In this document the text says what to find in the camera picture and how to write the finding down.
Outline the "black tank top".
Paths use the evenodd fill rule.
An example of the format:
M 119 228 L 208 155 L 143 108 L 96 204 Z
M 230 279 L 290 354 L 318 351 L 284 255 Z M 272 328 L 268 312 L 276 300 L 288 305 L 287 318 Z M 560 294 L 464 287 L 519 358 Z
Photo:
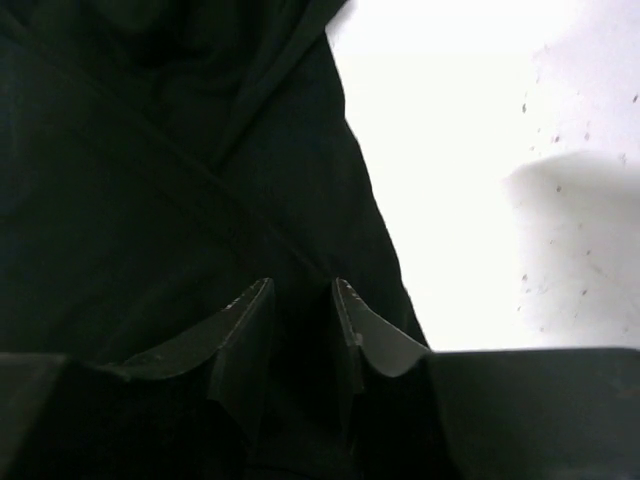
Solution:
M 1 357 L 117 365 L 274 285 L 237 479 L 367 479 L 331 288 L 425 346 L 345 117 L 338 1 L 1 5 Z

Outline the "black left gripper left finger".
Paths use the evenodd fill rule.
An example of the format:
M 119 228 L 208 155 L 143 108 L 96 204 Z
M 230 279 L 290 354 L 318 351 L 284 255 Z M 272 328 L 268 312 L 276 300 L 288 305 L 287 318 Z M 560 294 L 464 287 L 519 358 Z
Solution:
M 1 357 L 5 479 L 237 479 L 258 436 L 274 285 L 129 360 Z

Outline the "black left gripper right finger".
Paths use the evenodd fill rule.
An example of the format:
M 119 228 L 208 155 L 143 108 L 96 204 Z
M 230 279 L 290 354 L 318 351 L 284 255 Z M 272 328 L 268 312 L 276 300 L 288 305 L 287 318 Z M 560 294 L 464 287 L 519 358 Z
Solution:
M 635 479 L 639 353 L 436 353 L 331 288 L 340 422 L 367 479 Z

